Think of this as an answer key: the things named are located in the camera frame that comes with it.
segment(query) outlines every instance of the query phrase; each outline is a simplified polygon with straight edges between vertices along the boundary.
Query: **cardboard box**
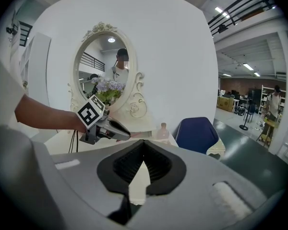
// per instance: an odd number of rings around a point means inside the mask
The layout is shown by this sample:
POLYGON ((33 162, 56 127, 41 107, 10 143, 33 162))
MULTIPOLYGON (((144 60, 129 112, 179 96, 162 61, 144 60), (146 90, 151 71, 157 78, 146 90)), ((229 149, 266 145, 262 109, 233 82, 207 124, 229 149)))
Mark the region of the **cardboard box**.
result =
POLYGON ((232 108, 234 107, 234 98, 230 98, 229 99, 229 103, 228 103, 228 110, 229 112, 232 112, 232 108))
POLYGON ((219 108, 223 110, 228 110, 229 98, 220 97, 219 108))
POLYGON ((218 108, 223 109, 228 112, 232 112, 234 106, 234 98, 220 97, 218 100, 218 108))

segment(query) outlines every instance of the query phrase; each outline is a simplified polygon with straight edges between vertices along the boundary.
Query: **hand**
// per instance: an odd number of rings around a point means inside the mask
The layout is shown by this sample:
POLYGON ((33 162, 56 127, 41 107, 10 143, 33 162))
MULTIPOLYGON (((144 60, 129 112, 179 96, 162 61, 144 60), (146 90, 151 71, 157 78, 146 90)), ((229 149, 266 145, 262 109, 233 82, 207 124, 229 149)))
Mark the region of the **hand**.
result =
POLYGON ((86 132, 86 127, 84 126, 84 124, 81 122, 81 120, 79 119, 79 117, 77 116, 76 113, 74 113, 74 117, 73 117, 73 129, 77 130, 81 133, 85 133, 86 132))

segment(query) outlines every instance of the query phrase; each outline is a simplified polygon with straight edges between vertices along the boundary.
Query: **black cable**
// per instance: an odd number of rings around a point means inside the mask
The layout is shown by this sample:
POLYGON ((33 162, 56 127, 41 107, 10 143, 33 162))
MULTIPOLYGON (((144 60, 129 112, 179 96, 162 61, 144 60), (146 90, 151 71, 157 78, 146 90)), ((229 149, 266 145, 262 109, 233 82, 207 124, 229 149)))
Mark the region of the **black cable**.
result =
POLYGON ((77 147, 76 147, 76 152, 78 152, 78 130, 77 130, 77 147))
POLYGON ((68 150, 68 153, 70 153, 71 152, 71 147, 72 147, 72 145, 73 145, 73 138, 74 138, 74 136, 75 136, 75 130, 74 130, 74 132, 73 132, 73 134, 72 134, 72 140, 71 140, 71 144, 69 145, 69 150, 68 150))
POLYGON ((75 134, 76 134, 76 131, 74 130, 73 136, 72 136, 72 150, 73 150, 73 143, 75 141, 75 134))

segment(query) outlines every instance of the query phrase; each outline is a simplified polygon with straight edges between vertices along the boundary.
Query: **mirror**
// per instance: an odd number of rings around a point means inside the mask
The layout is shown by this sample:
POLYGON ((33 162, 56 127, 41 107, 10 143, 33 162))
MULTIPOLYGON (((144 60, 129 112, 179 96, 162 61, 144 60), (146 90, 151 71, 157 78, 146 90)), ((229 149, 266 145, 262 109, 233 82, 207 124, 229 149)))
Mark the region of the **mirror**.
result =
POLYGON ((80 91, 112 105, 122 95, 129 75, 126 46, 117 36, 101 34, 85 48, 78 67, 80 91))

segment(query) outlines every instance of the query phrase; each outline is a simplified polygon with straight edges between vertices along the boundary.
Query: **floor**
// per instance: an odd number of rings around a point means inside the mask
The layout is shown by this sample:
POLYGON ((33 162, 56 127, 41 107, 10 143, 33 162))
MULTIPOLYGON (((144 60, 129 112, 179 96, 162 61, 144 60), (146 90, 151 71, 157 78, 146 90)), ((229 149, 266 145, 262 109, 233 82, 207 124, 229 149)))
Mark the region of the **floor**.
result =
MULTIPOLYGON (((256 141, 257 138, 260 136, 263 127, 261 126, 263 124, 263 118, 261 115, 254 114, 252 121, 249 123, 246 122, 246 127, 248 127, 248 130, 243 130, 239 127, 239 125, 244 125, 245 120, 243 120, 244 116, 239 116, 237 114, 222 110, 220 108, 216 109, 216 115, 215 119, 223 122, 224 124, 232 127, 236 131, 248 136, 252 140, 256 141)), ((264 142, 262 141, 256 141, 261 146, 264 145, 264 142)), ((288 148, 286 146, 283 146, 278 154, 278 156, 288 164, 288 148)))
MULTIPOLYGON (((244 116, 239 116, 237 114, 222 110, 220 108, 216 109, 215 119, 223 122, 224 124, 227 124, 228 126, 234 128, 235 130, 256 141, 263 130, 263 127, 260 126, 264 122, 263 118, 261 117, 261 115, 255 113, 252 121, 250 121, 249 123, 246 122, 245 124, 245 126, 249 128, 248 130, 243 130, 239 127, 239 125, 244 125, 245 123, 245 120, 243 120, 243 118, 244 116)), ((262 146, 264 145, 264 143, 261 141, 257 141, 257 143, 262 146)))
POLYGON ((286 188, 288 165, 284 161, 219 120, 215 119, 213 126, 226 147, 222 163, 253 182, 267 197, 286 188))

